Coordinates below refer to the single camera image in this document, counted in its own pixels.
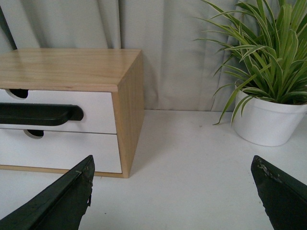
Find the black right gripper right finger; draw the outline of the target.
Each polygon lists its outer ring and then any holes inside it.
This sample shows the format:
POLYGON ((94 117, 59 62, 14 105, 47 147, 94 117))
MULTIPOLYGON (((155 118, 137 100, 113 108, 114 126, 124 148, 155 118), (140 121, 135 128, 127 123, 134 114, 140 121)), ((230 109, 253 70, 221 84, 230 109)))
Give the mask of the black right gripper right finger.
POLYGON ((275 230, 307 228, 307 186, 258 155, 252 176, 265 212, 275 230))

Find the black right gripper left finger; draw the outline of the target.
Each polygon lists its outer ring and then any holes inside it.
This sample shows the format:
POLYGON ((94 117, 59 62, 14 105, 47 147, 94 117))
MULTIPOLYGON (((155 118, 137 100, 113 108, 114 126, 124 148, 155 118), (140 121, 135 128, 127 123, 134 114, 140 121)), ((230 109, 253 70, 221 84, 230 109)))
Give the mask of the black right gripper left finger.
POLYGON ((2 230, 77 230, 91 205, 94 158, 87 156, 24 205, 1 219, 2 230))

